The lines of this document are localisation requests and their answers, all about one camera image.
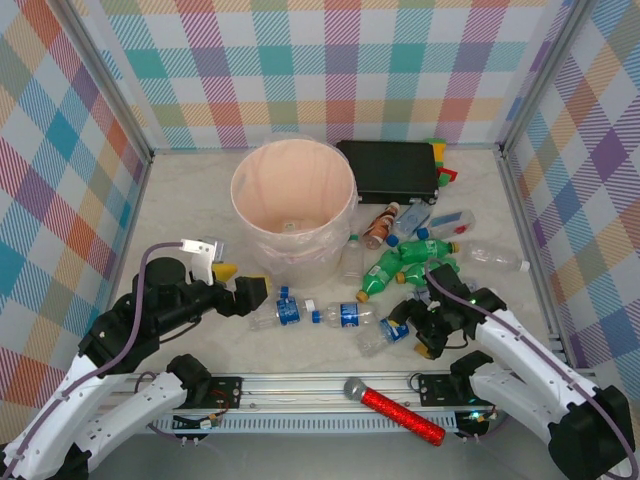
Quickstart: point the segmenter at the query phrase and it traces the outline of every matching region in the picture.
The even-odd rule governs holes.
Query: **brown bottle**
[[[367,231],[364,232],[362,236],[362,240],[364,241],[364,245],[370,250],[377,250],[382,245],[382,242],[389,236],[389,232],[391,232],[391,227],[393,226],[393,222],[396,220],[396,216],[398,215],[398,211],[400,210],[400,205],[396,202],[391,202],[389,206],[378,215]]]

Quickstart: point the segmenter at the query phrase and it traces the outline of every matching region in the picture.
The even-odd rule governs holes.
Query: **colorful plaid backdrop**
[[[640,419],[640,7],[601,0],[513,166],[578,366]]]
[[[0,443],[105,308],[143,163],[45,0],[0,0]]]
[[[492,144],[571,0],[75,4],[151,142],[180,149],[279,131]]]

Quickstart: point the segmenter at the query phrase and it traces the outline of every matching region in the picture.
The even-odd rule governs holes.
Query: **blue label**
[[[282,298],[276,302],[276,307],[278,308],[278,316],[280,317],[281,324],[288,325],[300,321],[300,312],[298,312],[298,305],[296,304],[295,298]]]
[[[340,320],[342,321],[342,327],[357,327],[360,324],[358,320],[358,304],[341,303]]]
[[[389,323],[389,320],[386,318],[384,320],[380,320],[380,325],[384,328],[389,338],[393,343],[396,343],[398,340],[402,340],[404,337],[409,335],[409,325],[399,325],[397,327],[392,327]]]
[[[444,225],[445,223],[455,222],[457,220],[460,220],[461,216],[462,216],[462,212],[456,212],[456,213],[451,213],[449,215],[436,217],[431,220],[430,226],[431,228],[433,228],[433,227],[439,227],[440,225]]]

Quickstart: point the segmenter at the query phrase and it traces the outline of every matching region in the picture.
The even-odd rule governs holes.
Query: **orange cap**
[[[358,293],[356,293],[356,299],[360,303],[365,303],[367,300],[369,300],[369,295],[367,295],[365,291],[360,290]]]

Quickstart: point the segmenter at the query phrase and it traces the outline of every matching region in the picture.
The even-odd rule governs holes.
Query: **white bucket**
[[[357,197],[347,160],[313,140],[263,145],[231,180],[231,200],[256,261],[290,287],[319,285],[333,274]]]

